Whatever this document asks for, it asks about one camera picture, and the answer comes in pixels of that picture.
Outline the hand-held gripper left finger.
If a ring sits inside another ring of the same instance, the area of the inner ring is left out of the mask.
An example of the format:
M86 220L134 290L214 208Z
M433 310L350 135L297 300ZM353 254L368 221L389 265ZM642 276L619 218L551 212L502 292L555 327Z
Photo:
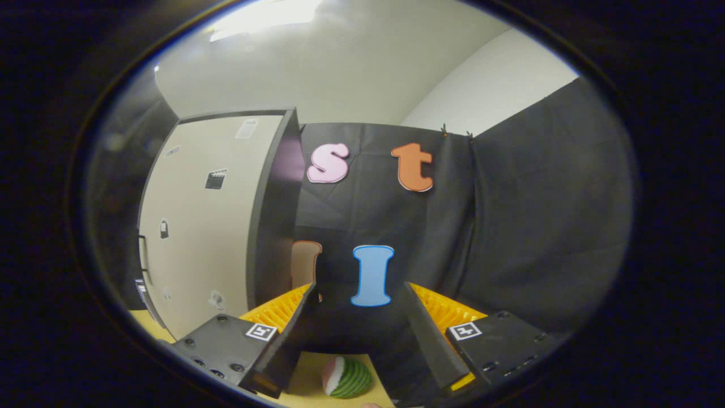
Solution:
M218 313L171 343L170 351L230 387L279 398L291 382L318 302L312 282L243 317Z

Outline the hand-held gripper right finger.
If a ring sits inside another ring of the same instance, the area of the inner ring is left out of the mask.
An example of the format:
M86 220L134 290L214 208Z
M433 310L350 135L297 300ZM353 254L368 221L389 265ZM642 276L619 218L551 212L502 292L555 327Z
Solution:
M511 312L487 314L412 282L404 287L407 322L444 393L502 388L560 345Z

